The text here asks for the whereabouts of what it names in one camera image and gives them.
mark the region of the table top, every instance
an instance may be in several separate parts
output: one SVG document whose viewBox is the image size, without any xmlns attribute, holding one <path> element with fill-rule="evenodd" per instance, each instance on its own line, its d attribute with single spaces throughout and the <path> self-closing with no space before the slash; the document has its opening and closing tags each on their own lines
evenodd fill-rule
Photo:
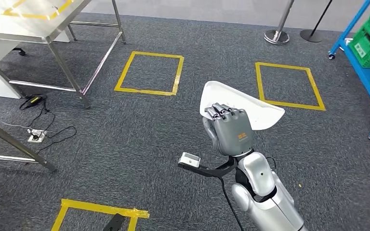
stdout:
<svg viewBox="0 0 370 231">
<path fill-rule="evenodd" d="M 50 43 L 91 0 L 0 0 L 0 39 Z"/>
</svg>

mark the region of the white floor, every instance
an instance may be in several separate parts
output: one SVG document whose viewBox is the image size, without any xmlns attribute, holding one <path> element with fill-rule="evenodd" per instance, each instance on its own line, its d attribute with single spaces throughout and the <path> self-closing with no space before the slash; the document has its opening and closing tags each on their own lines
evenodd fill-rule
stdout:
<svg viewBox="0 0 370 231">
<path fill-rule="evenodd" d="M 122 15 L 277 26 L 289 0 L 116 0 Z M 313 28 L 329 0 L 296 0 L 287 27 Z M 319 29 L 343 31 L 364 0 L 333 0 Z M 111 0 L 92 0 L 83 10 L 113 13 Z M 364 14 L 362 22 L 370 14 Z"/>
</svg>

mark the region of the wire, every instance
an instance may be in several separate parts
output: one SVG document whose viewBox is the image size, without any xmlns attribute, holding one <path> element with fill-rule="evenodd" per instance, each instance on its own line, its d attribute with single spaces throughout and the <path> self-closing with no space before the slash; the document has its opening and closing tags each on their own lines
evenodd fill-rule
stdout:
<svg viewBox="0 0 370 231">
<path fill-rule="evenodd" d="M 274 160 L 274 158 L 273 157 L 266 157 L 266 160 L 267 159 L 272 159 L 273 160 L 273 163 L 275 164 L 275 169 L 274 170 L 276 170 L 277 169 L 277 166 L 276 166 L 276 161 Z"/>
<path fill-rule="evenodd" d="M 63 130 L 60 130 L 60 131 L 59 131 L 59 132 L 57 132 L 56 134 L 54 134 L 54 135 L 52 135 L 52 136 L 47 136 L 47 137 L 51 139 L 51 138 L 53 138 L 53 137 L 57 136 L 58 134 L 60 134 L 62 131 L 67 130 L 67 129 L 69 129 L 69 128 L 73 128 L 73 129 L 74 129 L 74 134 L 73 134 L 73 135 L 71 135 L 71 136 L 69 136 L 69 137 L 66 137 L 66 138 L 64 138 L 64 139 L 62 139 L 62 140 L 55 141 L 55 142 L 53 142 L 53 143 L 51 143 L 51 144 L 47 145 L 46 147 L 41 148 L 41 149 L 38 151 L 38 153 L 37 153 L 37 154 L 39 154 L 41 151 L 45 150 L 46 148 L 49 148 L 50 146 L 54 145 L 55 143 L 63 142 L 63 141 L 65 141 L 65 140 L 67 140 L 67 139 L 72 138 L 73 136 L 75 136 L 75 135 L 77 134 L 77 129 L 76 129 L 74 126 L 69 126 L 69 127 L 65 128 L 65 129 L 63 129 Z"/>
<path fill-rule="evenodd" d="M 233 215 L 235 215 L 235 218 L 236 218 L 236 221 L 238 222 L 238 225 L 239 225 L 239 227 L 240 227 L 240 230 L 241 230 L 241 231 L 245 231 L 245 230 L 243 229 L 243 227 L 242 227 L 242 224 L 241 224 L 241 223 L 240 223 L 240 221 L 239 221 L 238 216 L 236 215 L 235 210 L 233 209 L 232 203 L 230 203 L 229 197 L 227 196 L 227 193 L 226 193 L 226 190 L 225 190 L 225 182 L 223 181 L 223 178 L 222 178 L 222 177 L 218 177 L 218 179 L 221 181 L 221 184 L 222 184 L 222 191 L 224 192 L 224 195 L 225 195 L 225 197 L 226 197 L 227 203 L 229 204 L 230 209 L 232 210 Z"/>
<path fill-rule="evenodd" d="M 1 122 L 1 123 L 3 123 L 3 124 L 5 124 L 5 125 L 8 125 L 8 126 L 33 129 L 33 128 L 31 128 L 31 127 L 24 127 L 24 126 L 22 126 L 22 125 L 8 124 L 8 123 L 3 122 L 2 120 L 0 120 L 0 122 Z"/>
<path fill-rule="evenodd" d="M 51 113 L 50 112 L 50 110 L 48 110 L 47 108 L 46 108 L 46 98 L 47 98 L 47 96 L 44 96 L 44 98 L 43 98 L 43 107 L 42 107 L 42 109 L 40 110 L 40 113 L 39 113 L 39 115 L 37 115 L 33 120 L 32 120 L 32 122 L 30 122 L 30 124 L 28 125 L 28 126 L 31 126 L 32 124 L 33 124 L 33 122 L 35 122 L 41 115 L 42 115 L 42 113 L 43 113 L 43 110 L 45 111 L 45 114 L 52 114 L 53 115 L 53 119 L 52 119 L 52 121 L 50 122 L 50 124 L 47 126 L 47 128 L 46 129 L 44 129 L 45 131 L 47 131 L 47 129 L 49 129 L 50 128 L 50 126 L 53 124 L 53 122 L 54 122 L 54 119 L 56 118 L 56 115 L 54 114 L 54 113 Z"/>
</svg>

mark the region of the orange logo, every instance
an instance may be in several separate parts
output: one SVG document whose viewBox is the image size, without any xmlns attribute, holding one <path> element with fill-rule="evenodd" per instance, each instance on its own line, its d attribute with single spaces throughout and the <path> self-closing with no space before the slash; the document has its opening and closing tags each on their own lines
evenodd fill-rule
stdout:
<svg viewBox="0 0 370 231">
<path fill-rule="evenodd" d="M 243 132 L 243 133 L 241 133 L 241 134 L 238 135 L 238 138 L 240 140 L 240 139 L 245 138 L 246 136 L 247 136 L 246 133 Z"/>
</svg>

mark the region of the robot forearm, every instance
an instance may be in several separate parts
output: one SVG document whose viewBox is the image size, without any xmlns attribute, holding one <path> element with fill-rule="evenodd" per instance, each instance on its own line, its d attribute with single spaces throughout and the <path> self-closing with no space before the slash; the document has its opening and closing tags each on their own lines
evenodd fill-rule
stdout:
<svg viewBox="0 0 370 231">
<path fill-rule="evenodd" d="M 262 231 L 307 230 L 294 208 L 293 198 L 261 153 L 244 157 L 237 171 L 237 183 L 232 185 L 233 197 Z"/>
</svg>

